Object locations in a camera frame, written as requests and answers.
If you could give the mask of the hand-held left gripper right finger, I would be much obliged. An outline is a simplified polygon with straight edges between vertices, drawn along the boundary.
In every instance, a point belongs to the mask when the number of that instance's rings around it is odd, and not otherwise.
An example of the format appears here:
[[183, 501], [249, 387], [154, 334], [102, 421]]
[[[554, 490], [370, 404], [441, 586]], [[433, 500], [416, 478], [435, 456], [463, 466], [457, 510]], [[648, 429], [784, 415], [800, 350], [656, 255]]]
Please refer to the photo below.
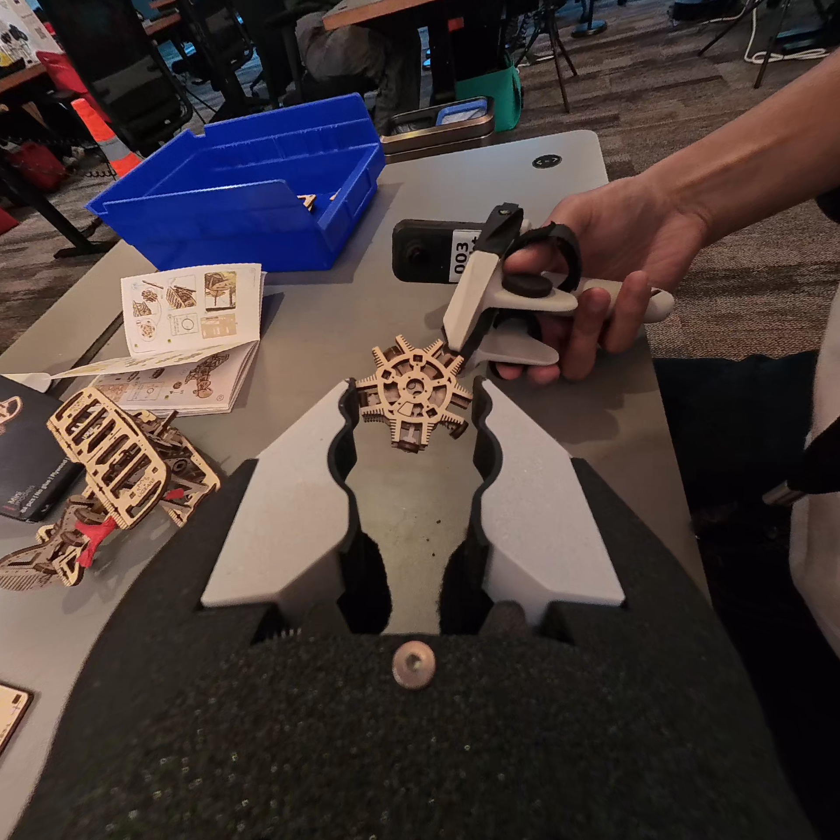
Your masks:
[[474, 382], [468, 581], [535, 627], [552, 602], [621, 606], [625, 594], [566, 449], [484, 376]]

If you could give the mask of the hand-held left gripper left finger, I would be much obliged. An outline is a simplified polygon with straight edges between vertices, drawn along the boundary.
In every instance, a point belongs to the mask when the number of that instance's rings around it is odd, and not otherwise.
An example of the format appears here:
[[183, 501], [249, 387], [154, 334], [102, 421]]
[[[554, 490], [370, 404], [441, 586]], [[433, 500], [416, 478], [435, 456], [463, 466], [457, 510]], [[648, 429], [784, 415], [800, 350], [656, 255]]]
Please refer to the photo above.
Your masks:
[[355, 380], [341, 380], [259, 454], [203, 607], [274, 604], [298, 626], [317, 603], [350, 599], [361, 522], [346, 480], [359, 419]]

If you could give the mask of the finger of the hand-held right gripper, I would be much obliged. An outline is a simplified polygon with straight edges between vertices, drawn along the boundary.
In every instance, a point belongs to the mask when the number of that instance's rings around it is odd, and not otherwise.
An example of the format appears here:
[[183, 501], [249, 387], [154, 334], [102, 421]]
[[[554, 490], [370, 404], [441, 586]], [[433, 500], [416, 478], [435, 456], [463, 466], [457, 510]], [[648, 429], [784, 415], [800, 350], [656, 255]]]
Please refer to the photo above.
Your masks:
[[557, 350], [533, 338], [525, 324], [501, 324], [491, 328], [471, 354], [469, 363], [551, 366], [557, 364]]
[[500, 358], [498, 336], [490, 329], [497, 308], [485, 303], [491, 282], [501, 278], [503, 258], [487, 251], [473, 252], [443, 318], [448, 349], [462, 358]]

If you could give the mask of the wooden radial engine model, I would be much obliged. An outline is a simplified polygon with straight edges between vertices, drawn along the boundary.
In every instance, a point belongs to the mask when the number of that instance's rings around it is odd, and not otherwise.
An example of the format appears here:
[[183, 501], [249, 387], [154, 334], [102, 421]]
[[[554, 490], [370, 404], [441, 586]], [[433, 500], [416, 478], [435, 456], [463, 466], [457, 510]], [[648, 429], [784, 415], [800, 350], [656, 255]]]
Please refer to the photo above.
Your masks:
[[372, 353], [374, 373], [356, 382], [360, 417], [387, 424], [394, 448], [417, 454], [438, 427], [452, 438], [466, 431], [469, 422], [454, 412], [473, 400], [458, 381], [465, 361], [443, 340], [419, 348], [397, 335], [391, 347]]

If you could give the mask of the grey desk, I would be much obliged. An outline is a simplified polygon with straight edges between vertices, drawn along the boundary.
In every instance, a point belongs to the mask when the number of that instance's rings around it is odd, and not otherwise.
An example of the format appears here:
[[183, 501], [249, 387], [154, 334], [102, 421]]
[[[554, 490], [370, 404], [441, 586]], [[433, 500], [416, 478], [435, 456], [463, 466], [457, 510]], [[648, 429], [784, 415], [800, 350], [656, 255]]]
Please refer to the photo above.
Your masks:
[[[605, 150], [594, 132], [578, 130], [387, 165], [331, 270], [267, 275], [266, 328], [233, 412], [188, 417], [179, 427], [231, 474], [340, 380], [371, 373], [373, 346], [390, 346], [397, 334], [420, 345], [438, 337], [452, 292], [395, 279], [397, 222], [481, 222], [495, 205], [513, 202], [540, 225], [567, 195], [606, 183]], [[532, 161], [541, 154], [563, 161], [538, 170]], [[541, 389], [519, 382], [505, 390], [570, 454], [588, 461], [708, 595], [646, 339], [599, 360], [581, 383]], [[349, 484], [385, 563], [393, 603], [387, 631], [434, 632], [441, 576], [464, 536], [478, 485], [475, 429], [459, 440], [438, 429], [420, 455], [392, 448], [388, 438], [383, 424], [357, 427], [359, 460]], [[2, 682], [35, 693], [2, 755], [2, 838], [11, 836], [28, 803], [93, 642], [176, 530], [154, 512], [112, 535], [78, 586], [2, 592]]]

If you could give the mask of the person's right hand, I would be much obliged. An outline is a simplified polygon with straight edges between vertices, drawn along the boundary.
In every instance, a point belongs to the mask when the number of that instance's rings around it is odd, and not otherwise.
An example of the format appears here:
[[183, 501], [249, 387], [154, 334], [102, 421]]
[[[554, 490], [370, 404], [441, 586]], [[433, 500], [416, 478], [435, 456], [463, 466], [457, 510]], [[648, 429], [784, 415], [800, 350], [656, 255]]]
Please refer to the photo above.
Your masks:
[[578, 241], [583, 276], [620, 283], [611, 295], [590, 288], [573, 318], [541, 316], [542, 341], [559, 361], [548, 366], [497, 364], [501, 379], [525, 375], [536, 385], [579, 382], [592, 373], [599, 350], [620, 354], [635, 343], [655, 288], [672, 291], [707, 242], [709, 217], [657, 175], [636, 175], [563, 199], [544, 221], [564, 225]]

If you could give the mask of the black waste bin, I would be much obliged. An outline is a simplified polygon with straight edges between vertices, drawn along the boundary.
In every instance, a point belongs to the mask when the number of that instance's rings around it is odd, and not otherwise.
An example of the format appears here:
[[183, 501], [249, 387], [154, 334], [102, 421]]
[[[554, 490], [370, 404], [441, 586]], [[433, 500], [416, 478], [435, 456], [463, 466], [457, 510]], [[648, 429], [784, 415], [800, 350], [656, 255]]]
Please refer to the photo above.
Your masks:
[[493, 98], [469, 98], [397, 114], [380, 141], [386, 163], [398, 163], [487, 145], [495, 126]]

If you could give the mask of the wooden biplane model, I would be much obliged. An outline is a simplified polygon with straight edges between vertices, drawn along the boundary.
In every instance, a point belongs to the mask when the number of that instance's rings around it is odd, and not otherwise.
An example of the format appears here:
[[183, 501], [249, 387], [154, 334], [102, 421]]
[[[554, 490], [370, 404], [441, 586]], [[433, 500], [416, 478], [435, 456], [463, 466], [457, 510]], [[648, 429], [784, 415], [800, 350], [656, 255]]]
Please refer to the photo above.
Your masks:
[[37, 531], [35, 544], [2, 558], [2, 589], [78, 585], [101, 543], [116, 529], [132, 529], [155, 508], [184, 526], [221, 481], [173, 426], [177, 415], [124, 411], [93, 386], [67, 399], [47, 428], [69, 459], [85, 469], [85, 488], [68, 498], [55, 523]]

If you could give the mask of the blue plastic bin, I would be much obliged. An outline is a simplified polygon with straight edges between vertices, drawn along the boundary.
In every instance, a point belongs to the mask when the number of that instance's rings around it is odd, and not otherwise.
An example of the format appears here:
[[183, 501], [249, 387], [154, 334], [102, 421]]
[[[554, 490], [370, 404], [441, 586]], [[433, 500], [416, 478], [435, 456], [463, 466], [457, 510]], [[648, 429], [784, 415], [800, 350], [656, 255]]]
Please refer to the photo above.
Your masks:
[[[358, 93], [186, 130], [87, 204], [158, 270], [329, 270], [377, 189], [379, 135]], [[340, 191], [312, 216], [299, 195]]]

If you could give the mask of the person's dark jeans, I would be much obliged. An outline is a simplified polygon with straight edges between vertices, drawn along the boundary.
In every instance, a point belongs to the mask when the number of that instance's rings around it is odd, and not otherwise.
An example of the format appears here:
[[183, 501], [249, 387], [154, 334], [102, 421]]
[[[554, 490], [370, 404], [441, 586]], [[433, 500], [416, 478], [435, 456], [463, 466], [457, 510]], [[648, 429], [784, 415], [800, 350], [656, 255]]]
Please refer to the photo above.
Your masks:
[[791, 575], [792, 511], [762, 500], [801, 459], [816, 352], [654, 367], [712, 604], [805, 815], [838, 838], [838, 658]]

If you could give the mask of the instruction booklet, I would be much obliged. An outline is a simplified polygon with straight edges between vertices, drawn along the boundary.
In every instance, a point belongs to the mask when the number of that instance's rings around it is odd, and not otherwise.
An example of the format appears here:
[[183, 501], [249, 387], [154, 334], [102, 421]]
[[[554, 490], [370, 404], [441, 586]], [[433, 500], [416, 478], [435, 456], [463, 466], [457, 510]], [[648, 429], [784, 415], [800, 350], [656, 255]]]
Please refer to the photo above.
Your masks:
[[257, 352], [266, 273], [260, 264], [195, 266], [122, 279], [129, 356], [58, 374], [7, 374], [45, 392], [93, 376], [126, 412], [230, 413]]

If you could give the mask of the black tripod stand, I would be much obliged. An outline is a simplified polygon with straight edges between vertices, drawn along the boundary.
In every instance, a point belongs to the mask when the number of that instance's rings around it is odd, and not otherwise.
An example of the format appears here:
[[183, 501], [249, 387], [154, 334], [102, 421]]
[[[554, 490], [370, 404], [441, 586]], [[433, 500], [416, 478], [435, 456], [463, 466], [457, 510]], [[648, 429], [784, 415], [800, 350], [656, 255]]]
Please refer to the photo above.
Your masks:
[[[561, 62], [564, 62], [564, 64], [568, 67], [572, 78], [577, 78], [579, 74], [573, 63], [569, 50], [567, 50], [560, 37], [557, 17], [559, 10], [566, 4], [566, 1], [527, 2], [527, 9], [522, 14], [524, 17], [530, 19], [531, 34], [529, 40], [525, 43], [525, 46], [521, 48], [520, 54], [517, 56], [514, 66], [518, 69], [523, 64], [527, 64], [532, 67], [540, 62], [551, 60], [560, 86], [563, 109], [565, 113], [570, 114], [571, 103], [566, 87], [564, 72], [561, 69]], [[541, 35], [548, 36], [550, 53], [538, 56], [533, 52], [533, 48]]]
[[778, 22], [763, 49], [754, 50], [753, 44], [759, 31], [759, 9], [761, 6], [770, 7], [772, 2], [750, 1], [744, 2], [742, 9], [734, 16], [712, 18], [708, 24], [725, 24], [708, 43], [697, 52], [697, 57], [703, 57], [712, 47], [725, 38], [742, 21], [750, 24], [747, 46], [742, 55], [742, 61], [758, 68], [757, 76], [752, 85], [754, 90], [762, 87], [768, 67], [785, 62], [815, 62], [830, 55], [839, 44], [839, 2], [813, 1], [819, 23], [811, 27], [799, 27], [783, 30], [788, 13], [793, 6], [792, 1], [777, 3], [780, 9]]

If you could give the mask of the wooden part sheet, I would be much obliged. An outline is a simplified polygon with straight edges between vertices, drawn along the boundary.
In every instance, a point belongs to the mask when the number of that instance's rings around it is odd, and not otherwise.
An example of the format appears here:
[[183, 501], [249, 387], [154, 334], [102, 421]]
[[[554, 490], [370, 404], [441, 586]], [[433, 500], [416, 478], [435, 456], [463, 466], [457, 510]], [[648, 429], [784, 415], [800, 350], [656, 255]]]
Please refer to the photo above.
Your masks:
[[9, 746], [34, 698], [30, 690], [1, 684], [1, 753]]

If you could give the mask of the orange traffic cone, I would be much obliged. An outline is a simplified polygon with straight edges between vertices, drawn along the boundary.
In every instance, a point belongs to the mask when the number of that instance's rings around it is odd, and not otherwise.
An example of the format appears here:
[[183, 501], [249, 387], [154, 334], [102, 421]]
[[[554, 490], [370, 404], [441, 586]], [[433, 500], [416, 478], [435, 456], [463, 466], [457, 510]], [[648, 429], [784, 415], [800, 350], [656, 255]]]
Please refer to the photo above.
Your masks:
[[87, 127], [91, 137], [97, 142], [118, 178], [125, 176], [141, 163], [140, 157], [121, 141], [110, 124], [98, 110], [90, 105], [89, 101], [76, 98], [70, 105]]

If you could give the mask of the black office chair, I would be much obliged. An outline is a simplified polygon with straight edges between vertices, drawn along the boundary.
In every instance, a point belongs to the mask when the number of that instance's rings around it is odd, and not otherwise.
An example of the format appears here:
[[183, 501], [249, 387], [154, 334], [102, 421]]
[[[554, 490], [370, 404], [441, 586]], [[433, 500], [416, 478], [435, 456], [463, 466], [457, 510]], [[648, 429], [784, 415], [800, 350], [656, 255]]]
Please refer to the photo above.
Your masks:
[[186, 91], [163, 61], [130, 1], [43, 1], [70, 63], [116, 134], [141, 157], [193, 117]]

